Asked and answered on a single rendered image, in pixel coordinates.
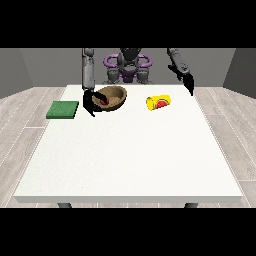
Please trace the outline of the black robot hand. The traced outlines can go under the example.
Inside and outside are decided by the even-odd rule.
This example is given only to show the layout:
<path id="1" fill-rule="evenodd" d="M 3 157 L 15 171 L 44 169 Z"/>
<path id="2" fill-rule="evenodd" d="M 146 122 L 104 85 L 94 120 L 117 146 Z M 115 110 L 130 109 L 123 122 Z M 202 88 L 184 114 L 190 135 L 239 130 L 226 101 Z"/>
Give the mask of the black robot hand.
<path id="1" fill-rule="evenodd" d="M 194 94 L 194 78 L 191 74 L 186 74 L 183 77 L 183 84 L 188 89 L 191 95 Z"/>
<path id="2" fill-rule="evenodd" d="M 84 91 L 84 95 L 83 95 L 83 107 L 92 115 L 94 116 L 95 112 L 101 112 L 102 109 L 100 106 L 96 105 L 93 101 L 92 101 L 92 97 L 95 96 L 97 99 L 102 100 L 102 99 L 106 99 L 107 97 L 99 92 L 94 92 L 91 91 L 89 89 L 86 89 Z"/>

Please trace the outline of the brown wooden bowl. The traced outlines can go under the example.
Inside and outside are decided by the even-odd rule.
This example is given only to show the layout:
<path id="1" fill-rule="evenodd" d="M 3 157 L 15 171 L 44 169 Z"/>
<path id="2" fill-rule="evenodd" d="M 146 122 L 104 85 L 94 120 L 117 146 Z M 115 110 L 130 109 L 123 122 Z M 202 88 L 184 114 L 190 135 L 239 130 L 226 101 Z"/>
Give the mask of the brown wooden bowl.
<path id="1" fill-rule="evenodd" d="M 92 97 L 92 101 L 101 107 L 103 111 L 114 111 L 120 108 L 127 97 L 127 91 L 121 86 L 106 86 L 98 90 L 99 93 L 105 95 L 109 103 L 103 105 L 98 98 L 95 96 Z"/>

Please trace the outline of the green square pad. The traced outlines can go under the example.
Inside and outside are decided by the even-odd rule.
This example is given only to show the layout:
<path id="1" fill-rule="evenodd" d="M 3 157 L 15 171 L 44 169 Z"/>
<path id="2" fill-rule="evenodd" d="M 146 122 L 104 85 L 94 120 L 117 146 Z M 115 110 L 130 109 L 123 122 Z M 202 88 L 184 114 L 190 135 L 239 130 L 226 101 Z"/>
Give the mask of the green square pad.
<path id="1" fill-rule="evenodd" d="M 78 101 L 54 101 L 47 114 L 47 119 L 73 119 L 75 117 Z"/>

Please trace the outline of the yellow cup with melon print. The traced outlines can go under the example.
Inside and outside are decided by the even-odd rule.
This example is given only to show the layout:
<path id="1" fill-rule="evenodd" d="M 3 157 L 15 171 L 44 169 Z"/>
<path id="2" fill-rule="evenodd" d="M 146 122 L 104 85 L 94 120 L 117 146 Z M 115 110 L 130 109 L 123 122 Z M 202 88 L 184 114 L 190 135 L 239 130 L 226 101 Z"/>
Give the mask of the yellow cup with melon print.
<path id="1" fill-rule="evenodd" d="M 150 96 L 146 99 L 146 105 L 150 111 L 168 106 L 170 103 L 171 103 L 171 98 L 168 94 L 159 95 L 159 96 Z"/>

